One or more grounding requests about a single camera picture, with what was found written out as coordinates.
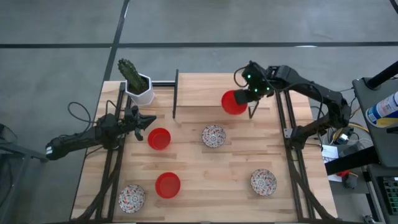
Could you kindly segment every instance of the blue and white can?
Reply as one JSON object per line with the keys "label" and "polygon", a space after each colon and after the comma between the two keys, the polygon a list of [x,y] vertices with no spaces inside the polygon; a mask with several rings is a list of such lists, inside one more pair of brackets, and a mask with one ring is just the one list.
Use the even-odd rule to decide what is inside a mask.
{"label": "blue and white can", "polygon": [[398,91],[367,109],[366,119],[378,128],[398,123]]}

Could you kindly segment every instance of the white planter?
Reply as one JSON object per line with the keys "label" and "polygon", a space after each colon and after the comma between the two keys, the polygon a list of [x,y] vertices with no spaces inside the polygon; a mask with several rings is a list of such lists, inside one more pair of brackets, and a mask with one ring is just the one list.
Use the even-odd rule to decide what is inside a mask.
{"label": "white planter", "polygon": [[148,80],[148,84],[149,84],[148,90],[141,93],[140,95],[135,95],[135,94],[129,92],[128,83],[126,80],[126,94],[131,97],[131,99],[137,106],[149,106],[155,98],[155,93],[154,93],[154,89],[152,87],[152,82],[148,76],[145,76],[143,74],[139,74],[139,75]]}

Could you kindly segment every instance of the green cactus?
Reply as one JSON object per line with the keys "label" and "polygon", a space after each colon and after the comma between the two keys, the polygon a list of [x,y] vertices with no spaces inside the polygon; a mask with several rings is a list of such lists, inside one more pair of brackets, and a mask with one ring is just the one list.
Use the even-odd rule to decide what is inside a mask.
{"label": "green cactus", "polygon": [[146,79],[142,78],[138,74],[135,66],[129,60],[124,58],[120,59],[118,62],[118,68],[129,84],[129,91],[134,94],[141,94],[148,89]]}

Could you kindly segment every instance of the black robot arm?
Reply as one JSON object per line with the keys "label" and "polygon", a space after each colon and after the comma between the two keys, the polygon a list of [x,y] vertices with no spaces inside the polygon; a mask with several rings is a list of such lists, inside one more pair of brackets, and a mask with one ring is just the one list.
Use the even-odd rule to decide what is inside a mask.
{"label": "black robot arm", "polygon": [[138,141],[142,141],[141,130],[145,130],[155,119],[156,116],[140,114],[137,106],[126,109],[124,119],[120,120],[108,113],[98,118],[96,126],[87,131],[52,139],[46,145],[46,156],[50,160],[57,160],[69,152],[97,145],[102,145],[104,149],[117,149],[119,138],[131,131],[134,131]]}
{"label": "black robot arm", "polygon": [[303,149],[307,138],[317,132],[325,134],[330,127],[343,128],[348,125],[351,108],[343,95],[301,77],[289,66],[270,66],[264,69],[250,61],[244,67],[242,77],[247,88],[234,92],[238,104],[258,101],[263,96],[272,96],[275,91],[294,90],[328,107],[324,117],[292,130],[289,141],[292,148]]}

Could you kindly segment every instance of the wooden tabletop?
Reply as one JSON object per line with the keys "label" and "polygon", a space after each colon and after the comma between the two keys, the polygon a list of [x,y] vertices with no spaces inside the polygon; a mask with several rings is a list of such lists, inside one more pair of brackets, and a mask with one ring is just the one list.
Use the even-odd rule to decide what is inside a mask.
{"label": "wooden tabletop", "polygon": [[[104,83],[97,118],[104,115],[106,100],[117,101],[119,84]],[[120,192],[127,185],[140,185],[146,191],[146,202],[137,213],[124,213],[116,203],[114,222],[297,221],[275,98],[261,100],[252,119],[248,112],[231,116],[223,111],[220,99],[226,90],[236,88],[230,73],[181,73],[175,119],[174,88],[154,88],[154,102],[140,108],[140,113],[156,115],[157,119],[142,132],[142,142],[133,134],[127,136],[118,186]],[[290,95],[297,124],[311,122],[308,98],[293,91]],[[201,141],[201,132],[211,124],[226,131],[226,142],[217,149]],[[159,127],[168,129],[172,136],[164,151],[151,149],[146,141],[147,135]],[[312,192],[336,216],[319,147],[307,146],[303,156]],[[105,159],[106,151],[100,150],[85,160],[72,218],[83,213],[98,193]],[[256,169],[268,169],[275,175],[277,189],[272,195],[254,193],[249,180]],[[171,199],[163,199],[155,192],[155,180],[164,172],[174,172],[181,179],[181,190]],[[305,208],[303,194],[301,198]]]}

